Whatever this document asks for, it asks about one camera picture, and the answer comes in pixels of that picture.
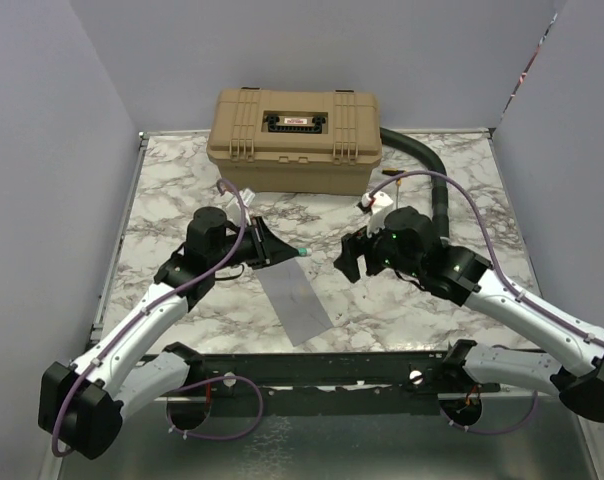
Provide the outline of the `grey envelope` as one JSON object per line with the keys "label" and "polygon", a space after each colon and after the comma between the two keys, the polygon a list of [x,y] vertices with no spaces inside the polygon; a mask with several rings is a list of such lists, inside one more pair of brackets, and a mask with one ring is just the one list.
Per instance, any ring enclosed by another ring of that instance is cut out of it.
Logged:
{"label": "grey envelope", "polygon": [[293,346],[333,328],[332,320],[296,259],[259,270],[257,278]]}

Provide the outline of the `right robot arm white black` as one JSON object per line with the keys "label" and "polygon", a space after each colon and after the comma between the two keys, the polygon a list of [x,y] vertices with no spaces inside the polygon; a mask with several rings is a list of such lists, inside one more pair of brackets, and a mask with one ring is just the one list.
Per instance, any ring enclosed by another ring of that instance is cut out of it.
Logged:
{"label": "right robot arm white black", "polygon": [[431,220],[411,207],[389,209],[380,219],[341,239],[334,265],[350,282],[389,269],[422,291],[493,318],[541,349],[470,343],[441,367],[449,389],[463,391],[474,382],[519,386],[556,396],[573,413],[604,423],[604,328],[528,292],[476,252],[443,243]]}

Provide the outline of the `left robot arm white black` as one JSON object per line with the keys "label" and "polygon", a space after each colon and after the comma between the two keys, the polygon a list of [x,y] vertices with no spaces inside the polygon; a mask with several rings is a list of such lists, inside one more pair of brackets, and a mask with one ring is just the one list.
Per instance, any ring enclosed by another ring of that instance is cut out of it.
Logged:
{"label": "left robot arm white black", "polygon": [[159,337],[213,288],[216,272],[244,264],[252,269],[299,256],[260,217],[231,221],[216,207],[202,207],[186,239],[159,268],[146,293],[124,320],[69,365],[53,363],[41,380],[38,424],[61,444],[88,459],[102,455],[123,424],[163,393],[188,395],[203,371],[173,350],[139,362]]}

